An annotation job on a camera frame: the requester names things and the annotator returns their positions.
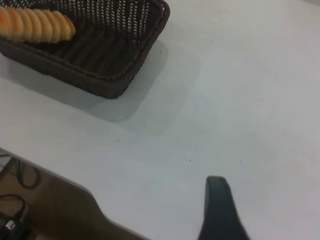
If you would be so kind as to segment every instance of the woven texture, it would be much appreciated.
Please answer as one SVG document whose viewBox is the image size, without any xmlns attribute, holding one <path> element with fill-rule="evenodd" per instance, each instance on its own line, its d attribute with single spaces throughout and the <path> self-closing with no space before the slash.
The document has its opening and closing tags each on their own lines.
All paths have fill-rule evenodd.
<svg viewBox="0 0 320 240">
<path fill-rule="evenodd" d="M 162 0 L 0 0 L 0 5 L 68 15 L 76 28 L 71 41 L 31 44 L 0 37 L 0 52 L 108 99 L 127 89 L 170 15 Z"/>
</svg>

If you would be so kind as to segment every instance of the baked pastry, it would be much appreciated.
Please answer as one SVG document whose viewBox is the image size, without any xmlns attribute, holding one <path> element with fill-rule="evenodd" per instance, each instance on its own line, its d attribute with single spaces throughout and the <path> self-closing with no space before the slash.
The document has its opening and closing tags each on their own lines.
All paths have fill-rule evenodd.
<svg viewBox="0 0 320 240">
<path fill-rule="evenodd" d="M 22 24 L 23 24 L 23 35 L 21 39 L 24 39 L 28 42 L 31 42 L 32 37 L 33 37 L 33 26 L 32 26 L 32 21 L 28 15 L 28 13 L 22 9 L 22 8 L 16 8 L 15 9 L 21 16 L 22 18 Z"/>
<path fill-rule="evenodd" d="M 6 7 L 5 10 L 8 12 L 12 23 L 11 37 L 13 40 L 20 40 L 22 38 L 22 35 L 24 34 L 22 17 L 13 7 Z"/>
<path fill-rule="evenodd" d="M 0 35 L 12 38 L 12 23 L 7 10 L 0 6 Z"/>
<path fill-rule="evenodd" d="M 72 21 L 59 11 L 0 6 L 0 35 L 13 41 L 57 43 L 76 33 Z"/>
<path fill-rule="evenodd" d="M 48 20 L 50 21 L 50 24 L 52 26 L 51 42 L 57 43 L 60 39 L 60 34 L 61 34 L 59 22 L 57 21 L 57 19 L 55 18 L 55 16 L 53 15 L 53 13 L 51 11 L 43 10 L 43 13 L 46 15 L 46 17 L 48 18 Z"/>
<path fill-rule="evenodd" d="M 55 19 L 58 21 L 60 26 L 60 39 L 61 40 L 69 40 L 73 35 L 71 35 L 71 28 L 66 18 L 59 11 L 52 12 Z"/>
</svg>

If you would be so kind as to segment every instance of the cable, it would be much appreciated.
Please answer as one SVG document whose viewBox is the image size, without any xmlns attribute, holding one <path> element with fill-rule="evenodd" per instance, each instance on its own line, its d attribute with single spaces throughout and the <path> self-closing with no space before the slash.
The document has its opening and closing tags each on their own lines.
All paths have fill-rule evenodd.
<svg viewBox="0 0 320 240">
<path fill-rule="evenodd" d="M 9 171 L 8 169 L 6 169 L 6 166 L 3 166 L 3 165 L 0 164 L 0 168 L 2 168 L 3 172 L 6 172 L 8 174 L 11 174 L 12 176 L 17 177 L 17 175 L 15 173 L 13 173 L 13 172 Z"/>
<path fill-rule="evenodd" d="M 26 201 L 19 195 L 17 194 L 4 194 L 4 195 L 0 195 L 0 199 L 2 198 L 16 198 L 19 199 L 22 202 L 22 207 L 20 208 L 19 211 L 16 212 L 16 214 L 13 216 L 15 220 L 19 221 L 26 209 Z"/>
<path fill-rule="evenodd" d="M 22 163 L 20 160 L 16 159 L 15 160 L 15 169 L 16 169 L 16 179 L 20 183 L 20 185 L 25 188 L 25 189 L 34 189 L 37 187 L 41 181 L 41 175 L 38 169 L 33 167 L 34 172 L 35 172 L 35 181 L 32 185 L 26 185 L 24 183 L 24 167 L 25 164 Z"/>
</svg>

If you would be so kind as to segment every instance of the white table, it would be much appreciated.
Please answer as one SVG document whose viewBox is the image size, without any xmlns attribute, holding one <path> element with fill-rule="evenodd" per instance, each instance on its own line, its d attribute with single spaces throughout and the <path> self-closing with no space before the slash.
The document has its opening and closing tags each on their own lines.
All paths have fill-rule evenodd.
<svg viewBox="0 0 320 240">
<path fill-rule="evenodd" d="M 87 189 L 112 221 L 195 240 L 208 175 L 253 240 L 318 239 L 320 1 L 169 0 L 117 100 L 0 57 L 0 148 Z"/>
</svg>

